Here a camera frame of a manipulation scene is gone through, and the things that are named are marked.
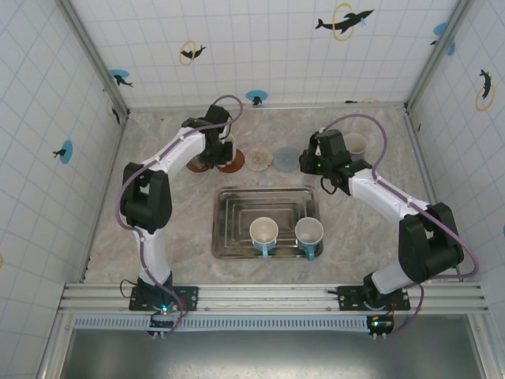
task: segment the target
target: metal tray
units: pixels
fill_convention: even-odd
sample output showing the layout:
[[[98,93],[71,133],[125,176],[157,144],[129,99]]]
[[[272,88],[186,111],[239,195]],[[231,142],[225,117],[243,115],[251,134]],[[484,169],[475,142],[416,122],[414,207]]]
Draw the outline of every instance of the metal tray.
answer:
[[[319,202],[312,186],[222,187],[218,189],[212,255],[221,259],[263,258],[253,246],[249,226],[258,217],[270,217],[279,225],[277,245],[269,252],[272,258],[305,258],[298,249],[294,227],[299,219],[319,219]],[[323,252],[323,242],[315,256]]]

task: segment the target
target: yellow ring sticker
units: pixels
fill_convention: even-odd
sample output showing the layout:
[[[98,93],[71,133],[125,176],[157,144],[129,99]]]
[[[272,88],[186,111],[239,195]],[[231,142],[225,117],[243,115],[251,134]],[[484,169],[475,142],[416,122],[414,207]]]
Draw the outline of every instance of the yellow ring sticker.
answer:
[[[190,43],[193,45],[193,56],[191,57],[191,60],[190,60],[189,62],[184,63],[184,62],[182,61],[182,52],[183,52],[184,48],[185,48],[186,46],[188,46]],[[196,54],[196,42],[195,42],[195,41],[193,41],[192,39],[190,39],[189,41],[184,42],[184,45],[182,45],[182,47],[181,47],[181,51],[179,51],[179,62],[180,62],[183,66],[189,66],[189,65],[190,65],[191,63],[193,63],[193,61],[195,60],[195,54]]]
[[[107,101],[107,105],[105,106],[105,110],[107,111],[107,114],[109,115],[109,117],[114,116],[114,113],[112,113],[112,101],[110,101],[110,99],[108,99],[108,101]]]
[[[491,97],[491,100],[489,100],[489,104],[486,105],[485,107],[480,107],[479,105],[479,99],[481,97],[481,94],[482,92],[484,92],[484,88],[481,88],[479,90],[479,92],[477,93],[477,98],[475,99],[475,108],[479,111],[479,112],[484,112],[486,111],[487,109],[489,109],[489,107],[491,106],[492,102],[495,101],[495,96],[496,96],[496,88],[494,85],[491,84],[491,88],[492,88],[492,97]]]
[[[337,12],[339,11],[340,8],[342,8],[343,6],[346,6],[347,8],[349,8],[350,10],[353,10],[353,7],[350,5],[350,4],[347,4],[346,2],[343,2],[342,4],[338,5],[336,8],[335,8],[335,11],[333,12],[333,22],[331,23],[331,30],[333,30],[333,38],[335,38],[335,40],[337,41],[347,41],[354,33],[354,26],[350,29],[350,34],[346,37],[346,38],[340,38],[337,36],[337,34],[335,33],[335,18],[337,17]]]

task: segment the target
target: beige cup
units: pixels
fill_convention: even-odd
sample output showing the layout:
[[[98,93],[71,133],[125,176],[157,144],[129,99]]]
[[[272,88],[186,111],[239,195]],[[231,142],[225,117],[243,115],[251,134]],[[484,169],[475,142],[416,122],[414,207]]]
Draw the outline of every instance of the beige cup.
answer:
[[[361,134],[346,134],[344,136],[344,144],[346,144],[346,148],[350,152],[351,160],[360,160],[365,157],[368,142],[366,141],[366,138],[364,138]]]

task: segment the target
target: marble countertop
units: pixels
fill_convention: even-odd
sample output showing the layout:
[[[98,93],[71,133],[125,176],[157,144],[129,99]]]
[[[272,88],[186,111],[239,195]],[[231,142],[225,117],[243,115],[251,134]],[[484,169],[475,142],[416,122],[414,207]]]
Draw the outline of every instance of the marble countertop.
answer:
[[[234,123],[232,134],[244,153],[255,147],[290,146],[300,152],[311,134],[335,118],[355,111],[383,123],[390,141],[380,173],[413,196],[426,200],[425,188],[413,154],[403,114],[395,107],[306,108],[246,110]],[[114,203],[128,162],[139,163],[160,150],[188,117],[204,111],[132,113],[126,126],[99,227],[92,246],[86,283],[135,280],[140,262],[132,232],[122,230],[114,218]],[[382,148],[376,126],[363,118],[348,119],[334,128],[351,131],[368,140],[365,158],[374,163]],[[395,226],[379,213],[342,191],[325,193],[319,177],[299,171],[285,173],[270,167],[251,171],[244,166],[234,174],[209,170],[196,174],[183,169],[170,183],[173,213],[165,228],[166,255],[175,283],[356,283],[397,255]],[[211,253],[215,192],[222,186],[311,185],[317,188],[320,221],[324,226],[324,251],[308,262],[303,259],[220,260]]]

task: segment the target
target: tiled wall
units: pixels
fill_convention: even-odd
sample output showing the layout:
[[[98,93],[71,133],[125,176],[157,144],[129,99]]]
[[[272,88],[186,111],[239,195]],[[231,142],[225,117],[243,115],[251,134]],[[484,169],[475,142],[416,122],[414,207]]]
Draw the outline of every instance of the tiled wall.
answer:
[[[459,231],[481,260],[481,280],[504,343],[505,2],[477,1],[456,45],[417,108],[419,134],[438,198],[452,207]],[[481,70],[491,77],[485,99]]]
[[[130,107],[209,104],[251,90],[264,103],[405,101],[456,0],[73,0]],[[373,10],[343,34],[341,23]],[[204,46],[191,61],[181,56]]]
[[[78,279],[120,131],[102,89],[53,0],[2,0],[0,377],[35,375]]]

